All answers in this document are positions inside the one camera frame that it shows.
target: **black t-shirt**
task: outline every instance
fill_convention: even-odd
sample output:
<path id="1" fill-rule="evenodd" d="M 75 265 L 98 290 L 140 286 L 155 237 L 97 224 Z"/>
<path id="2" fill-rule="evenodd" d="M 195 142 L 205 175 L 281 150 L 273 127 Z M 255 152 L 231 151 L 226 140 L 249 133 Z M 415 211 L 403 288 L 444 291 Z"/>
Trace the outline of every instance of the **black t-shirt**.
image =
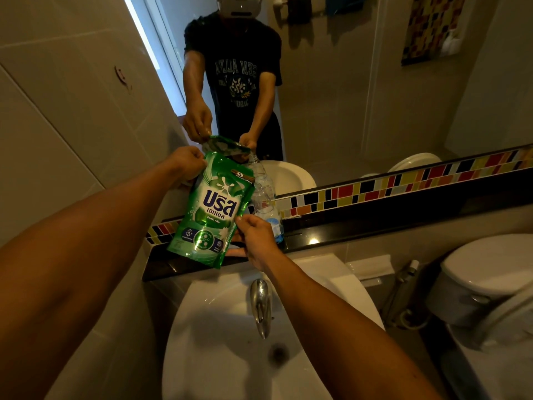
<path id="1" fill-rule="evenodd" d="M 276 85 L 281 85 L 281 38 L 274 29 L 256 19 L 250 19 L 248 30 L 237 36 L 224 26 L 218 12 L 214 12 L 187 25 L 185 52 L 188 51 L 200 52 L 205 58 L 219 134 L 238 141 L 252 125 L 259 96 L 259 75 L 263 71 L 273 73 Z M 263 133 L 269 133 L 268 127 L 279 129 L 274 114 Z"/>

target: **left arm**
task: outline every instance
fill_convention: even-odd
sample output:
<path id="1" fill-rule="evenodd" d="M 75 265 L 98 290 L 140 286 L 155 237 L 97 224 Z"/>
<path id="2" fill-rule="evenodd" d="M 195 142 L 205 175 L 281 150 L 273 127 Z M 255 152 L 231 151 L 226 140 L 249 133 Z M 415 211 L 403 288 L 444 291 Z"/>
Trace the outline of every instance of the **left arm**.
<path id="1" fill-rule="evenodd" d="M 259 98 L 255 107 L 254 120 L 248 133 L 244 133 L 239 142 L 255 151 L 257 139 L 272 115 L 276 99 L 276 75 L 263 71 L 259 75 Z"/>
<path id="2" fill-rule="evenodd" d="M 0 397 L 43 398 L 126 274 L 196 147 L 38 222 L 0 248 Z"/>

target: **sink basin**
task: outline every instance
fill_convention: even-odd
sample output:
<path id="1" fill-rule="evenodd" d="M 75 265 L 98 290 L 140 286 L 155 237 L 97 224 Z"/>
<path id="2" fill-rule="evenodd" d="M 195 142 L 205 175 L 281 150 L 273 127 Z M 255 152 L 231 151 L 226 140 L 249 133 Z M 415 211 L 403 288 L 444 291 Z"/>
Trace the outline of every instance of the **sink basin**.
<path id="1" fill-rule="evenodd" d="M 296 263 L 383 328 L 365 288 L 335 255 Z M 270 336 L 259 336 L 248 294 L 260 275 L 248 271 L 190 285 L 167 343 L 164 400 L 331 399 L 275 292 Z"/>
<path id="2" fill-rule="evenodd" d="M 291 194 L 304 189 L 316 188 L 316 182 L 306 170 L 285 161 L 261 161 L 272 181 L 276 195 Z"/>

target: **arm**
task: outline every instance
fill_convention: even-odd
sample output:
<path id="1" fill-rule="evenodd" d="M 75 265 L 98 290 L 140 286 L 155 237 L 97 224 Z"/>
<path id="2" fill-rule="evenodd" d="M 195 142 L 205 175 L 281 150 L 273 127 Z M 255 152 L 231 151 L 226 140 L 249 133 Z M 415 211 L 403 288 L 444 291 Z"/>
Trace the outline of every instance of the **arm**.
<path id="1" fill-rule="evenodd" d="M 187 113 L 183 120 L 183 127 L 190 139 L 202 143 L 211 134 L 213 115 L 202 98 L 203 73 L 205 59 L 197 51 L 185 53 L 185 67 L 183 69 L 183 87 L 187 101 Z"/>
<path id="2" fill-rule="evenodd" d="M 205 165 L 196 147 L 181 147 L 0 248 L 2 397 L 46 395 L 130 268 L 163 196 Z"/>
<path id="3" fill-rule="evenodd" d="M 244 249 L 274 284 L 318 376 L 335 399 L 438 400 L 422 372 L 373 321 L 331 293 L 276 246 L 270 224 L 253 215 L 237 219 Z"/>
<path id="4" fill-rule="evenodd" d="M 239 142 L 255 151 L 257 139 L 266 126 L 276 100 L 276 75 L 263 71 L 259 75 L 259 98 L 255 107 L 254 119 L 248 133 L 241 135 Z"/>

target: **short sleeve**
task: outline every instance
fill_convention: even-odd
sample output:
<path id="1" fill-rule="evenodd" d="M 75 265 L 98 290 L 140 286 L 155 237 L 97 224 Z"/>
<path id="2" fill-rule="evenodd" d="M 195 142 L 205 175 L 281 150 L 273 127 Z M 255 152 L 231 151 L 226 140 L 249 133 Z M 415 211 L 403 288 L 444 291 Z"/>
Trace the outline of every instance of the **short sleeve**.
<path id="1" fill-rule="evenodd" d="M 199 19 L 189 22 L 183 36 L 185 37 L 185 53 L 196 51 L 205 56 L 208 38 L 206 37 L 206 28 L 203 22 L 200 22 Z"/>
<path id="2" fill-rule="evenodd" d="M 276 85 L 282 85 L 281 70 L 279 68 L 279 61 L 281 59 L 281 38 L 273 30 L 270 29 L 268 39 L 265 42 L 265 55 L 261 63 L 260 73 L 267 71 L 276 76 Z"/>

